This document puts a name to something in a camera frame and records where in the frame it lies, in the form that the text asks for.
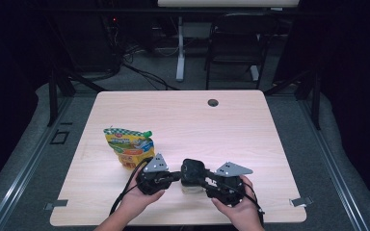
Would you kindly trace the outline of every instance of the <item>chair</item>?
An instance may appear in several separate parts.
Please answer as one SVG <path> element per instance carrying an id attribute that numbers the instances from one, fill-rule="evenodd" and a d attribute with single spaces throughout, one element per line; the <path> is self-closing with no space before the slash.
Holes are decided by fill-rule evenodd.
<path id="1" fill-rule="evenodd" d="M 260 66 L 256 88 L 259 88 L 268 44 L 278 29 L 278 20 L 268 14 L 227 13 L 219 16 L 211 26 L 209 46 L 205 60 L 206 89 L 211 64 Z"/>

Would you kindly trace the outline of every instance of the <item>person's arm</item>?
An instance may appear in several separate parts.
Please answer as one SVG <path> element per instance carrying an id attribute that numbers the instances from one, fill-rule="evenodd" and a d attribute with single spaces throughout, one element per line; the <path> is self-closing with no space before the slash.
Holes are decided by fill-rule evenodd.
<path id="1" fill-rule="evenodd" d="M 135 173 L 130 182 L 128 190 L 136 186 L 136 178 L 139 170 Z M 149 204 L 157 201 L 165 191 L 159 191 L 154 195 L 143 194 L 137 187 L 128 192 L 123 198 L 119 207 L 107 217 L 95 231 L 122 230 L 131 219 L 138 216 Z"/>
<path id="2" fill-rule="evenodd" d="M 251 181 L 246 176 L 240 176 L 243 182 L 250 187 L 252 187 Z M 255 198 L 255 195 L 251 189 L 245 185 L 246 194 L 251 198 Z M 256 206 L 249 201 L 247 198 L 243 198 L 242 201 L 234 207 L 228 207 L 224 205 L 217 198 L 212 198 L 213 204 L 216 208 L 226 215 L 230 222 L 239 230 L 239 231 L 262 231 L 264 228 L 260 224 L 260 219 L 257 214 Z"/>

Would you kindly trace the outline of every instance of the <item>light wood surface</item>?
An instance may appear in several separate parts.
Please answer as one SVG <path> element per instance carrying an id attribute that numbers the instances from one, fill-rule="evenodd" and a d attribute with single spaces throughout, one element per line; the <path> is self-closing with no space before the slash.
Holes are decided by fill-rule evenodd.
<path id="1" fill-rule="evenodd" d="M 299 0 L 158 0 L 159 7 L 188 7 L 188 8 L 212 8 L 212 7 L 283 7 L 295 8 Z"/>
<path id="2" fill-rule="evenodd" d="M 207 104 L 219 101 L 217 107 Z M 281 146 L 263 93 L 259 90 L 115 91 L 100 93 L 76 149 L 54 208 L 55 226 L 97 225 L 107 218 L 124 188 L 130 170 L 122 167 L 106 142 L 103 129 L 120 127 L 152 131 L 155 151 L 170 171 L 180 170 L 186 158 L 215 170 L 226 161 L 247 167 L 265 222 L 301 222 L 302 207 L 296 183 Z M 225 224 L 229 220 L 205 192 L 184 194 L 180 182 L 130 222 L 133 225 Z"/>

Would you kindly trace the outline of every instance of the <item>yellow snack bag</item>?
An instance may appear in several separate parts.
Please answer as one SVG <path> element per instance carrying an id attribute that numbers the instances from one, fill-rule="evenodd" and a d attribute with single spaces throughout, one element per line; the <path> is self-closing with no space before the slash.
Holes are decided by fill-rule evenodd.
<path id="1" fill-rule="evenodd" d="M 122 128 L 106 128 L 104 135 L 125 168 L 133 169 L 144 158 L 155 156 L 151 131 L 141 133 Z"/>

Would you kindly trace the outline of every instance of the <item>triangular metal plate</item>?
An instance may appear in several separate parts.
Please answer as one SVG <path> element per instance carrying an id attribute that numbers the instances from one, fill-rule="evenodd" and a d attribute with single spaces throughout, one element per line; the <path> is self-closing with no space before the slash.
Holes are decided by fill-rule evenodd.
<path id="1" fill-rule="evenodd" d="M 168 170 L 167 163 L 165 163 L 164 157 L 160 153 L 155 155 L 155 157 L 145 166 L 144 172 L 157 172 Z"/>
<path id="2" fill-rule="evenodd" d="M 241 167 L 232 162 L 226 162 L 224 165 L 219 167 L 214 174 L 224 177 L 231 177 L 231 176 L 238 176 L 238 175 L 245 175 L 245 174 L 252 174 L 253 171 L 246 168 Z"/>

